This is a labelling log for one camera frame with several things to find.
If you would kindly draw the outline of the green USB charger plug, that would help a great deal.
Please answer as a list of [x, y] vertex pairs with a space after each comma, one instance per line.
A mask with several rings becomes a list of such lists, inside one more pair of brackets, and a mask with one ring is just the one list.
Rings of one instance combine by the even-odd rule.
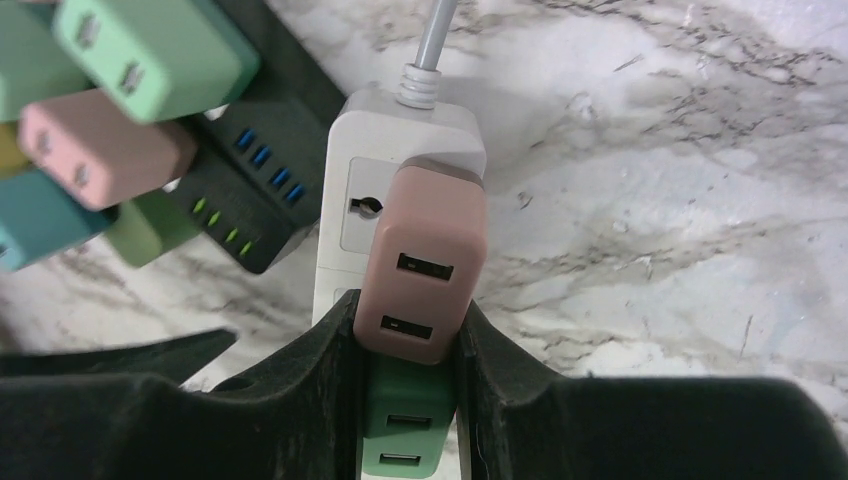
[[454, 375], [447, 363], [430, 366], [372, 354], [362, 471], [395, 478], [432, 476], [456, 408]]

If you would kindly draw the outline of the white power strip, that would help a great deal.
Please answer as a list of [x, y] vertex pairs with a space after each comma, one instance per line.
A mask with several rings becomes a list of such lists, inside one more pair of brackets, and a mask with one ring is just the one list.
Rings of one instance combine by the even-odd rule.
[[467, 109], [416, 109], [381, 89], [354, 93], [333, 123], [327, 147], [312, 317], [320, 320], [349, 290], [361, 292], [376, 226], [394, 175], [424, 156], [480, 176], [487, 155]]

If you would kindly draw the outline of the light green charger plug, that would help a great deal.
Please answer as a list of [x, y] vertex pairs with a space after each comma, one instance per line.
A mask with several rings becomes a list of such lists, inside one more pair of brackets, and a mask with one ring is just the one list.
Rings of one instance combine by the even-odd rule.
[[93, 83], [141, 124], [228, 104], [261, 65], [214, 1], [63, 1], [52, 30]]

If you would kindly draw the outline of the black power strip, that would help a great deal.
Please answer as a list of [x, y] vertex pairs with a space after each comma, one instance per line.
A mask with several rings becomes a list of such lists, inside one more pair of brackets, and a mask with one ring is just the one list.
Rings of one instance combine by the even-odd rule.
[[318, 220], [327, 126], [298, 100], [237, 101], [179, 123], [198, 150], [172, 199], [244, 270], [264, 273]]

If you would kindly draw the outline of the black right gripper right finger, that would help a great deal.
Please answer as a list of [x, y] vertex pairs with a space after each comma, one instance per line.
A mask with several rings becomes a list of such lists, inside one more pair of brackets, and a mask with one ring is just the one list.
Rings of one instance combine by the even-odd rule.
[[453, 355], [465, 479], [843, 479], [799, 386], [762, 377], [566, 377], [477, 306]]

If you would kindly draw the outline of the pink USB charger plug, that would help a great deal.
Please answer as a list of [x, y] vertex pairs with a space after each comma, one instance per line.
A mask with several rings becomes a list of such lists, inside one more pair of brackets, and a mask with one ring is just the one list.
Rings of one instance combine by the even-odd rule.
[[375, 231], [353, 333], [375, 353], [443, 361], [487, 257], [479, 175], [419, 156], [394, 175]]

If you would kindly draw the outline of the green power strip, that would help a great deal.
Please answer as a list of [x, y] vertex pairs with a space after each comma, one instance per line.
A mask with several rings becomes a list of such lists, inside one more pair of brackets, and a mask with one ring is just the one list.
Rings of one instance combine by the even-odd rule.
[[199, 230], [164, 190], [122, 202], [104, 236], [129, 266], [140, 268], [199, 235]]

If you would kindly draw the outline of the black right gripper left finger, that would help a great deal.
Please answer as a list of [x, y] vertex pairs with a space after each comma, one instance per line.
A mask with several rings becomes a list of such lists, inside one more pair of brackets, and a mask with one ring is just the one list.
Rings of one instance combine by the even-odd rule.
[[5, 479], [356, 479], [364, 353], [351, 290], [307, 332], [208, 392], [185, 381], [236, 341], [1, 358]]

